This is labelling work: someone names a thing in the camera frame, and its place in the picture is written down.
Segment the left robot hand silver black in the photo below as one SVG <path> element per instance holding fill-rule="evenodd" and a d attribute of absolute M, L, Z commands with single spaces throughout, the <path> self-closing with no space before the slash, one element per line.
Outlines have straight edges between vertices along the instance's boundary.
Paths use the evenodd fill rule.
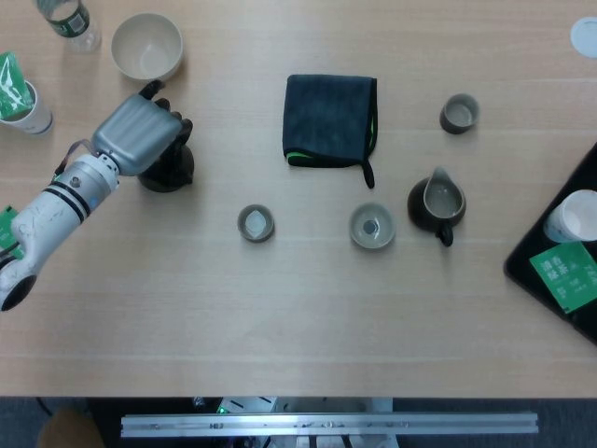
<path fill-rule="evenodd" d="M 118 166 L 122 175 L 148 169 L 170 146 L 188 140 L 193 124 L 173 112 L 165 98 L 155 95 L 164 83 L 155 79 L 127 98 L 91 137 L 94 149 Z"/>

